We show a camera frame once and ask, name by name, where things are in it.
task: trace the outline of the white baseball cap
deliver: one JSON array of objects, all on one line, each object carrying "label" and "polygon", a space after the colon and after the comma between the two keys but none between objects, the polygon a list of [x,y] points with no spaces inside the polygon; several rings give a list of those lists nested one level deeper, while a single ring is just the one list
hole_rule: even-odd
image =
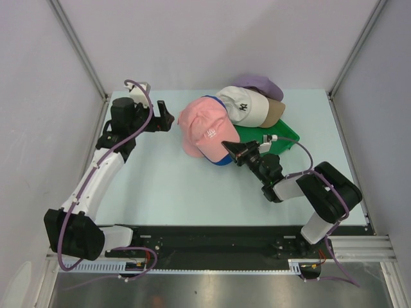
[{"label": "white baseball cap", "polygon": [[216,94],[225,105],[231,122],[246,127],[268,128],[276,124],[285,104],[250,89],[229,86]]}]

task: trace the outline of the metal frame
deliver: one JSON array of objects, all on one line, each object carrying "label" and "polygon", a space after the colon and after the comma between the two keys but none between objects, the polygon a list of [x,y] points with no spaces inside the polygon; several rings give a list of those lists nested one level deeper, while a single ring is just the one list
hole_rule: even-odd
[{"label": "metal frame", "polygon": [[101,84],[94,67],[91,64],[87,53],[84,51],[84,48],[77,37],[76,32],[74,31],[73,26],[71,25],[62,5],[58,0],[47,0],[49,3],[51,10],[55,14],[58,22],[60,23],[64,34],[66,35],[67,39],[70,41],[71,46],[73,47],[75,53],[78,55],[78,59],[82,63],[85,72],[89,75],[94,88],[97,90],[98,94],[101,98],[105,101],[107,98],[106,92],[104,91],[103,85]]},{"label": "metal frame", "polygon": [[345,76],[347,75],[349,69],[353,65],[354,61],[356,60],[357,56],[359,55],[365,41],[367,40],[368,36],[370,35],[372,29],[374,28],[378,18],[380,17],[385,5],[388,3],[389,0],[378,0],[374,10],[371,12],[370,17],[368,18],[367,22],[365,23],[364,28],[361,31],[360,36],[358,37],[357,41],[354,44],[353,49],[351,50],[347,60],[345,61],[344,65],[342,66],[341,71],[339,72],[331,90],[330,96],[331,98],[335,97],[338,89],[341,86],[342,81],[344,80]]},{"label": "metal frame", "polygon": [[[407,308],[411,307],[410,300],[407,297],[407,293],[403,288],[403,282],[401,279],[398,263],[392,249],[391,242],[388,236],[331,236],[330,239],[333,242],[333,248],[337,259],[340,262],[378,262],[381,264],[387,287],[389,289],[390,297],[394,308]],[[65,257],[66,261],[76,260],[73,257]],[[37,302],[36,308],[48,308],[53,293],[54,285],[58,274],[57,255],[51,250],[46,258],[47,267],[45,270],[44,279],[42,281],[41,290]],[[119,261],[130,261],[127,258],[106,258],[104,256],[99,257],[97,262],[104,264],[118,264]],[[298,262],[317,262],[317,259],[290,259],[290,271],[297,269],[294,268]],[[83,271],[88,273],[97,273],[93,267],[90,270]],[[290,275],[289,271],[171,271],[171,270],[157,270],[152,274],[226,274],[226,275]]]},{"label": "metal frame", "polygon": [[[78,37],[71,26],[69,19],[67,18],[66,13],[64,12],[61,4],[58,0],[47,0],[51,9],[55,13],[60,25],[64,33],[67,36],[67,39],[70,41],[71,45],[73,46],[76,54],[78,55],[82,65],[84,66],[87,74],[92,80],[92,83],[100,96],[104,100],[104,104],[101,109],[100,119],[96,126],[96,133],[94,135],[93,141],[99,136],[101,131],[101,126],[103,124],[103,120],[105,118],[105,113],[107,111],[109,99],[107,94],[104,91],[104,88],[96,74],[89,57],[87,56],[84,48],[82,47]],[[344,147],[345,154],[347,156],[347,160],[349,163],[350,170],[353,174],[354,182],[356,185],[359,185],[358,177],[356,175],[355,167],[353,164],[353,160],[351,158],[351,154],[349,152],[349,148],[347,146],[344,131],[341,127],[337,111],[335,110],[333,98],[337,93],[342,81],[344,80],[347,72],[353,65],[356,57],[358,56],[359,52],[362,49],[367,37],[370,35],[371,30],[373,29],[378,17],[381,15],[384,7],[386,6],[388,0],[379,0],[376,6],[374,7],[371,16],[369,17],[368,21],[366,22],[358,40],[356,41],[354,48],[350,52],[342,70],[338,74],[336,81],[330,91],[329,94],[329,101],[330,107],[333,111],[333,115],[335,118],[335,122],[337,124],[338,132],[340,134],[340,138],[342,140],[342,144]],[[90,148],[90,155],[87,159],[89,161],[92,155],[92,145]],[[367,217],[367,207],[363,207],[365,215]],[[392,249],[392,245],[389,241],[387,236],[332,236],[330,239],[333,242],[333,248],[335,251],[335,255],[340,262],[380,262],[381,268],[383,270],[385,281],[387,283],[390,296],[394,307],[410,307],[409,298],[407,298],[407,294],[403,288],[403,283],[401,280],[401,275],[399,272],[397,260],[394,254],[394,250]],[[98,261],[105,261],[105,262],[118,262],[118,261],[128,261],[129,259],[113,259],[106,258],[104,256],[100,257]],[[298,262],[297,259],[290,260],[292,262]],[[251,274],[258,274],[257,271],[253,271]],[[55,281],[58,274],[58,263],[57,263],[57,256],[53,252],[49,252],[46,257],[46,268],[44,272],[44,278],[40,282],[40,291],[39,296],[37,298],[35,307],[36,308],[47,308],[49,302],[51,300],[51,295],[53,292],[53,288],[55,285]]]}]

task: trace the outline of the black logo on white cap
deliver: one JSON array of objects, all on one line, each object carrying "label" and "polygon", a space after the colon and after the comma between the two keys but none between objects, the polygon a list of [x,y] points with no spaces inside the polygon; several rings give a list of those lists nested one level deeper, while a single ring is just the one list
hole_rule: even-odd
[{"label": "black logo on white cap", "polygon": [[239,109],[240,109],[241,111],[246,111],[246,109],[247,109],[247,104],[240,104]]}]

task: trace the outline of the baseball cap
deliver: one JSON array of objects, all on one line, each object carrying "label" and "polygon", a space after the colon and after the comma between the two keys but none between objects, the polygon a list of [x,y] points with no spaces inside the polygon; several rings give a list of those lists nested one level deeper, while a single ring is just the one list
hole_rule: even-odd
[{"label": "baseball cap", "polygon": [[239,142],[240,136],[217,98],[204,96],[192,101],[180,113],[177,124],[183,134],[182,148],[188,155],[206,157],[219,166],[232,162],[221,142]]},{"label": "baseball cap", "polygon": [[260,94],[276,101],[282,101],[284,98],[282,90],[268,77],[245,74],[237,78],[232,85],[240,88],[255,89]]},{"label": "baseball cap", "polygon": [[227,108],[235,125],[268,128],[276,124],[285,110],[285,104],[266,98],[254,90],[229,86],[216,94]]}]

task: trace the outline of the table surface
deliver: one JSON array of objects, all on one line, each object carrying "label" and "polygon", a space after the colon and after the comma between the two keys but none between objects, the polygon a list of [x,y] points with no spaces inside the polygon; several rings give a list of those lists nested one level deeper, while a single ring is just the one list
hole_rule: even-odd
[{"label": "table surface", "polygon": [[[187,156],[181,148],[177,118],[200,96],[217,90],[151,91],[164,100],[176,118],[169,132],[143,133],[125,166],[113,179],[97,213],[96,223],[109,225],[281,226],[304,225],[313,208],[305,197],[268,202],[260,181],[246,166],[216,166],[205,158]],[[112,100],[128,96],[114,92]],[[300,136],[314,158],[327,160],[352,180],[328,98],[322,89],[285,90],[283,121]],[[107,112],[106,121],[110,119]],[[280,155],[283,174],[306,169],[307,154],[298,146]],[[366,225],[357,205],[345,225]]]}]

